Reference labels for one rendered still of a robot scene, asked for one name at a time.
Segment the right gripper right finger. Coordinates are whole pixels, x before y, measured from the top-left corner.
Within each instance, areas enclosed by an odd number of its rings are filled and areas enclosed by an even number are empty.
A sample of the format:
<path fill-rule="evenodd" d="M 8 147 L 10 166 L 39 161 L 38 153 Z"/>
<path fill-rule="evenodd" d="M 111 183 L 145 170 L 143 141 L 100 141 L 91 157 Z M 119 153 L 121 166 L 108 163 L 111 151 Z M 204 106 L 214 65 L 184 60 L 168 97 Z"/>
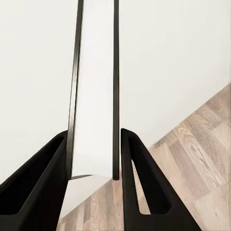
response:
<path fill-rule="evenodd" d="M 124 231 L 202 231 L 139 136 L 121 129 Z M 150 210 L 139 210 L 132 160 Z"/>

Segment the hardback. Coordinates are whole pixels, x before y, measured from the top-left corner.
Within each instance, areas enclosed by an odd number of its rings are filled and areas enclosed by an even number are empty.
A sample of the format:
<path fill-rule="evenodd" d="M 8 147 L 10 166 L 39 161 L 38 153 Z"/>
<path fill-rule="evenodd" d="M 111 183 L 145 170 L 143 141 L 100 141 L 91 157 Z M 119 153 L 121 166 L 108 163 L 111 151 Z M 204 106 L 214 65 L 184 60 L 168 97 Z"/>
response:
<path fill-rule="evenodd" d="M 78 0 L 64 180 L 119 180 L 119 0 Z"/>

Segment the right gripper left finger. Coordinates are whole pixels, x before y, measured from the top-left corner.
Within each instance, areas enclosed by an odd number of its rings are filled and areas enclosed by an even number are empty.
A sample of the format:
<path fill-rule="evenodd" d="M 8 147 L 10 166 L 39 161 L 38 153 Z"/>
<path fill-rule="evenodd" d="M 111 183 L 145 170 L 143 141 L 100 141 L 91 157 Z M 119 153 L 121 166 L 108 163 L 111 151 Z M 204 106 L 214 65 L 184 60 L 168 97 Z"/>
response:
<path fill-rule="evenodd" d="M 67 132 L 56 135 L 0 185 L 0 231 L 56 231 L 68 184 Z"/>

